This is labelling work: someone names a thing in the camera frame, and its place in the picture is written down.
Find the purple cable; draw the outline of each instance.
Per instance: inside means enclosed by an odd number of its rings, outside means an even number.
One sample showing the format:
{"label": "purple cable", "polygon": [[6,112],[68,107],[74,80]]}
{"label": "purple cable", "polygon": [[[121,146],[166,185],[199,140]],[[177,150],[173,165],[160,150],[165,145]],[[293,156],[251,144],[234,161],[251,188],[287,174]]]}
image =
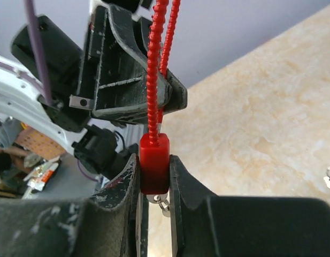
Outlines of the purple cable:
{"label": "purple cable", "polygon": [[87,175],[87,174],[83,171],[83,169],[80,167],[80,162],[79,162],[78,159],[77,159],[77,166],[78,166],[79,171],[84,175],[84,177],[86,177],[87,179],[89,179],[89,180],[91,180],[91,181],[98,182],[97,179],[95,179],[95,178],[91,178],[89,175]]}
{"label": "purple cable", "polygon": [[28,20],[28,34],[35,56],[37,72],[43,85],[43,96],[47,105],[52,105],[51,86],[49,81],[48,69],[46,66],[44,51],[42,48],[41,35],[38,29],[38,22],[35,16],[33,0],[25,0],[25,10]]}

